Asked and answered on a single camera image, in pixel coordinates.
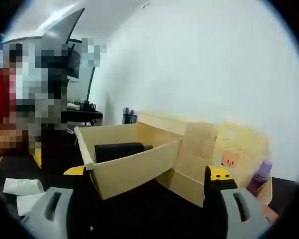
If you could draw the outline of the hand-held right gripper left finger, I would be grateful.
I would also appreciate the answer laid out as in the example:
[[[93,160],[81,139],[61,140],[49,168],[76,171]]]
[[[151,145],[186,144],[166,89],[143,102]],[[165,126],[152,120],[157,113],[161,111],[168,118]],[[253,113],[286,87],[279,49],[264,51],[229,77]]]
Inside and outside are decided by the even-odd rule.
[[[45,195],[22,220],[36,239],[89,239],[90,220],[85,205],[87,172],[71,168],[68,174],[44,175]]]

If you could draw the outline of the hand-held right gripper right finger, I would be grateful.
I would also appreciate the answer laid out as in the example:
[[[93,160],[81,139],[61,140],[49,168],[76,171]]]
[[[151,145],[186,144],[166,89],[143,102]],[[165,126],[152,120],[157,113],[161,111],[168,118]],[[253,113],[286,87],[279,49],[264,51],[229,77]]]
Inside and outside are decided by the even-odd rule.
[[[207,239],[259,239],[271,225],[257,199],[223,167],[205,167],[203,192]]]

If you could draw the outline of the person's right hand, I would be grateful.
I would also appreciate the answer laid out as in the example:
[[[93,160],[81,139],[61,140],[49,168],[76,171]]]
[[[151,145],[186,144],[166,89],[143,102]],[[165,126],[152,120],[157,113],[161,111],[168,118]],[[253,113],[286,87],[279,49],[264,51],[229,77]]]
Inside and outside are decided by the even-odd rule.
[[[262,212],[263,214],[271,221],[271,222],[275,222],[279,215],[274,211],[272,210],[268,205],[266,204],[263,204],[261,205],[261,208],[262,208]]]

